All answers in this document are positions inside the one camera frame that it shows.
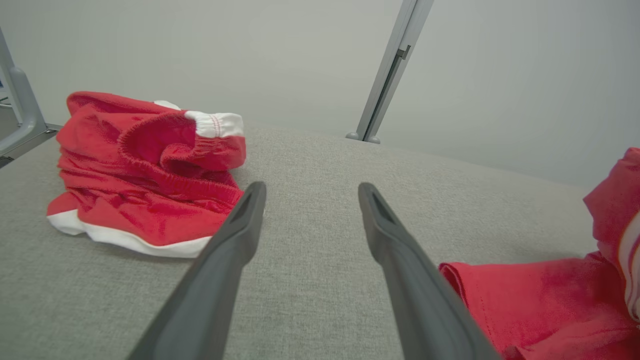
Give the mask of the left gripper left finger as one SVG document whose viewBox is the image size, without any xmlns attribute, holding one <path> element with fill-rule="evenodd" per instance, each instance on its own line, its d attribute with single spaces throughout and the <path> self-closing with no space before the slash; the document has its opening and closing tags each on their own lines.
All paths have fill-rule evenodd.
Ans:
<svg viewBox="0 0 640 360">
<path fill-rule="evenodd" d="M 266 184 L 252 182 L 151 321 L 131 360 L 221 360 L 244 267 L 260 240 Z"/>
</svg>

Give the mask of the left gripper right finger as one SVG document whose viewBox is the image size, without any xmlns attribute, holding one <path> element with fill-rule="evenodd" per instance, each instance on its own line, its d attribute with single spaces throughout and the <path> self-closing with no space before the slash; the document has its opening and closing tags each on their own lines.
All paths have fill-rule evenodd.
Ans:
<svg viewBox="0 0 640 360">
<path fill-rule="evenodd" d="M 374 184 L 358 186 L 366 242 L 382 268 L 406 360 L 498 360 L 462 299 Z"/>
</svg>

